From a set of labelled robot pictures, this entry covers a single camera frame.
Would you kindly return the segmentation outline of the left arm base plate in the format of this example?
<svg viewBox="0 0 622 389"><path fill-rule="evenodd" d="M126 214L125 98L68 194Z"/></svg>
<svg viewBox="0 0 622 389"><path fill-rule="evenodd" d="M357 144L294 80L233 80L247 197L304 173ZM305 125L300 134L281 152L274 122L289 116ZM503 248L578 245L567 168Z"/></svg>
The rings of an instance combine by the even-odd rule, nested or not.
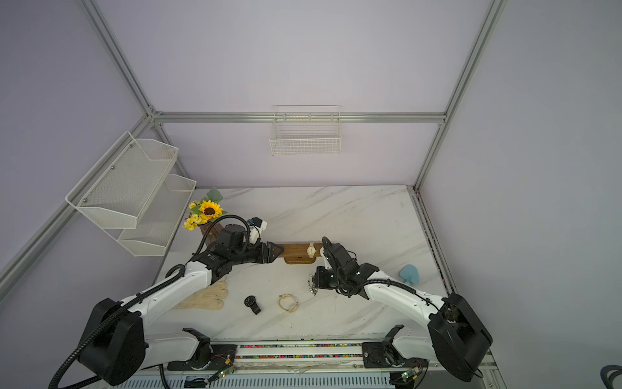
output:
<svg viewBox="0 0 622 389"><path fill-rule="evenodd" d="M167 371L220 371L235 361L238 346L232 344L199 345L198 351L189 361L172 361Z"/></svg>

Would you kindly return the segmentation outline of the wooden watch stand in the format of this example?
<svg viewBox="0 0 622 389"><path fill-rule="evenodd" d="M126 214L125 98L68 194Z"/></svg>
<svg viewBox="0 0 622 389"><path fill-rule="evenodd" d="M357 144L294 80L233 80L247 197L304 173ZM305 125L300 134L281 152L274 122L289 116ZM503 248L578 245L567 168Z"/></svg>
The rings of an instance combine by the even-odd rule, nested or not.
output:
<svg viewBox="0 0 622 389"><path fill-rule="evenodd" d="M298 264L313 264L317 258L320 257L320 249L322 249L322 244L318 242L313 242L317 249L316 258L311 259L307 255L307 248L309 243L285 243L281 244L284 248L284 253L280 258L284 259L286 264L290 265L298 265Z"/></svg>

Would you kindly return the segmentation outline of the cream strap wrist watch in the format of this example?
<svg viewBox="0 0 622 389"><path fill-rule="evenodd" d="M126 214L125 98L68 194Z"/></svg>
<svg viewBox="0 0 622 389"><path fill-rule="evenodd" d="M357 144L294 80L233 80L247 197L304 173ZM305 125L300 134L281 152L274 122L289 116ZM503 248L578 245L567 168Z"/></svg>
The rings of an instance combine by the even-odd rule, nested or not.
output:
<svg viewBox="0 0 622 389"><path fill-rule="evenodd" d="M316 258L316 253L317 253L317 249L315 247L314 243L309 243L309 246L306 250L307 255L311 258L311 259L315 259Z"/></svg>

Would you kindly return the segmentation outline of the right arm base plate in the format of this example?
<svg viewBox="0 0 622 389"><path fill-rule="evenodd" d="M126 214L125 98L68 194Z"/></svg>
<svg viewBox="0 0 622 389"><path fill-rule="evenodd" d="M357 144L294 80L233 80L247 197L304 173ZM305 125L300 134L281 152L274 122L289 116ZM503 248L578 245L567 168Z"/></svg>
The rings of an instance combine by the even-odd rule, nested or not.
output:
<svg viewBox="0 0 622 389"><path fill-rule="evenodd" d="M382 342L364 342L361 348L366 369L427 367L429 364L424 359L405 358L393 345Z"/></svg>

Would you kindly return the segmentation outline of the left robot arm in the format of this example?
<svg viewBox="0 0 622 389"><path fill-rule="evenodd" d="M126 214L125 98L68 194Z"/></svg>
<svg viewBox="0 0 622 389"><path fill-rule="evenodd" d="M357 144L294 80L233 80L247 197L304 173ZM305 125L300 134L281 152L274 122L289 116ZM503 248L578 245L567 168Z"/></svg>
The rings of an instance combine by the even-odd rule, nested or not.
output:
<svg viewBox="0 0 622 389"><path fill-rule="evenodd" d="M185 363L201 370L213 359L211 340L192 327L178 333L146 336L150 326L198 291L214 285L241 264L271 264L283 255L283 246L262 241L267 222L234 215L213 242L203 238L186 264L173 266L165 279L121 301L105 298L96 304L83 335L70 356L54 373L49 386L58 388L78 361L94 374L75 384L82 388L104 380L124 383L137 371L166 363Z"/></svg>

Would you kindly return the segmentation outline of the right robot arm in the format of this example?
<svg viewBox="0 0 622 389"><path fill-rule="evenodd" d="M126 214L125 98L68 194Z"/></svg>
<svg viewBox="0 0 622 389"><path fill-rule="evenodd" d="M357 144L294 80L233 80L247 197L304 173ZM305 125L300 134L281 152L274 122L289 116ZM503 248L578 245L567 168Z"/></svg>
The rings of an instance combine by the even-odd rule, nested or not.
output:
<svg viewBox="0 0 622 389"><path fill-rule="evenodd" d="M482 375L479 365L492 345L492 336L463 296L451 293L441 297L416 290L375 265L359 264L351 251L328 238L322 239L321 256L325 264L317 267L312 277L313 289L381 303L429 333L427 337L414 336L405 325L397 324L382 341L364 346L365 361L395 368L414 359L437 361L463 382Z"/></svg>

